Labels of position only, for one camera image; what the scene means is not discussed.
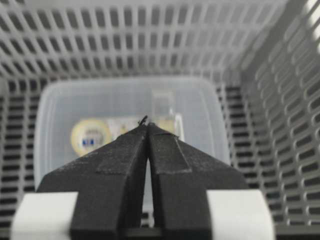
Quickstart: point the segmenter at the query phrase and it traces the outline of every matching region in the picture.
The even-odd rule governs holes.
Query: label
[[[138,126],[141,117],[101,117],[80,120],[71,131],[71,145],[79,157],[117,139]],[[159,128],[184,141],[182,117],[159,116],[152,120]]]

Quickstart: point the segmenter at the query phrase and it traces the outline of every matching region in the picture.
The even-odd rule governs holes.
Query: small object
[[[141,121],[138,121],[139,126],[141,126],[142,124],[145,124],[145,122],[147,121],[147,119],[148,119],[148,116],[145,115],[144,118],[142,118]]]

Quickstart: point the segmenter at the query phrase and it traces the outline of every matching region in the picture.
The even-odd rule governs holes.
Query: white plastic basket
[[[47,84],[184,74],[215,83],[231,161],[265,194],[278,233],[312,232],[319,11],[318,0],[0,0],[0,228],[34,190]]]

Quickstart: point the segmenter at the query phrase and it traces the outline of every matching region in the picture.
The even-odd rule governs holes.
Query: plastic container lid
[[[107,143],[111,135],[137,126],[137,120],[145,115],[162,123],[173,119],[174,123],[164,124],[177,127],[178,123],[182,140],[230,164],[216,90],[202,78],[148,76],[59,82],[46,88],[40,100],[34,146],[36,188],[45,174],[85,154],[83,148]],[[85,130],[93,125],[98,127]]]

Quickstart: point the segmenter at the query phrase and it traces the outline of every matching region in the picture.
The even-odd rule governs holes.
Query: perforated plastic grid
[[[245,164],[275,220],[289,226],[320,225],[319,3],[307,1],[284,30],[279,27],[259,53],[263,62],[243,75],[249,78],[242,93],[254,145],[243,148]]]

